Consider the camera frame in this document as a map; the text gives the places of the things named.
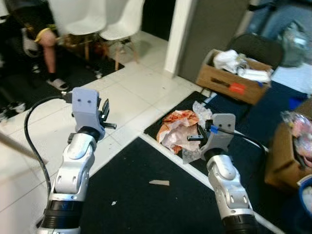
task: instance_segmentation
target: robotic arm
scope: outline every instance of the robotic arm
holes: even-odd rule
[[[233,135],[218,131],[218,128],[234,132],[233,114],[214,114],[202,136],[189,136],[188,140],[201,140],[201,158],[206,160],[208,179],[214,188],[222,223],[228,234],[256,234],[257,222],[249,204],[246,190],[240,183],[238,170],[226,155]]]
[[[77,133],[68,138],[63,163],[54,180],[37,234],[80,233],[79,220],[97,142],[104,138],[105,128],[116,128],[115,124],[105,122],[109,114],[108,99],[102,111],[98,110],[100,98],[97,91],[74,88],[72,94],[64,93],[63,97],[73,105]]]

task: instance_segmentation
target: cardboard box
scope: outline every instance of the cardboard box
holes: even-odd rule
[[[263,84],[261,87],[256,81],[248,80],[230,72],[216,69],[213,67],[213,59],[220,52],[221,51],[219,50],[212,50],[209,52],[203,62],[196,84],[226,94],[246,103],[256,104],[265,94],[267,89],[270,88],[271,83]],[[247,63],[250,67],[256,70],[271,72],[272,69],[269,65],[251,59],[248,59]]]
[[[312,99],[299,106],[296,112],[312,119]],[[265,182],[283,191],[292,192],[298,189],[297,182],[310,174],[312,168],[301,169],[299,162],[294,158],[291,130],[285,123],[281,123],[275,132],[268,155]]]

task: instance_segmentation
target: person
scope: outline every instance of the person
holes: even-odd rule
[[[46,82],[58,90],[68,89],[65,81],[57,78],[55,45],[57,31],[54,19],[46,0],[4,0],[9,17],[0,27],[3,40],[14,30],[22,27],[28,35],[43,47],[43,56],[48,71]]]

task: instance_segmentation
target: black cable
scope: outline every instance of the black cable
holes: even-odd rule
[[[261,149],[261,151],[262,151],[262,154],[265,156],[265,158],[261,161],[261,165],[258,167],[258,170],[254,170],[254,171],[251,173],[251,175],[250,175],[250,177],[249,177],[249,181],[248,181],[248,183],[247,183],[246,186],[245,186],[246,189],[248,189],[249,184],[250,184],[250,181],[251,181],[252,177],[254,176],[254,173],[255,173],[256,171],[259,172],[259,170],[265,165],[265,160],[266,160],[266,156],[267,156],[267,151],[265,150],[264,146],[263,146],[259,141],[255,140],[255,139],[253,139],[253,138],[251,138],[251,137],[249,137],[249,136],[245,136],[245,135],[240,134],[240,133],[231,132],[231,131],[228,131],[228,130],[225,130],[225,129],[222,129],[222,128],[218,128],[218,131],[224,132],[224,133],[227,133],[227,134],[230,134],[230,135],[233,135],[233,136],[235,136],[235,137],[241,137],[241,138],[244,138],[244,139],[246,139],[246,140],[249,140],[249,141],[255,143],[257,146],[260,147],[260,149]]]
[[[40,154],[38,153],[37,149],[35,148],[34,144],[32,143],[30,137],[29,137],[29,133],[28,133],[28,120],[29,120],[29,117],[31,115],[31,113],[34,111],[34,109],[36,107],[38,107],[39,105],[49,101],[49,100],[53,100],[53,99],[62,99],[62,96],[51,96],[51,97],[46,97],[38,102],[36,102],[28,111],[27,115],[26,115],[26,118],[25,118],[25,121],[24,121],[24,132],[25,132],[25,137],[26,137],[26,140],[28,142],[28,144],[30,145],[30,148],[32,149],[32,151],[34,152],[39,164],[40,164],[40,167],[43,171],[43,174],[44,174],[44,177],[45,177],[45,181],[46,181],[46,184],[47,184],[47,191],[48,191],[48,199],[49,199],[49,194],[50,194],[50,191],[51,191],[51,180],[50,180],[50,177],[49,177],[49,173],[48,173],[48,170],[47,168],[45,167],[45,164],[40,156]]]

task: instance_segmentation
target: red label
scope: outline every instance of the red label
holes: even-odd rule
[[[232,91],[234,93],[244,95],[246,86],[243,84],[239,84],[239,83],[233,83],[230,85],[229,89],[230,89],[230,91]]]

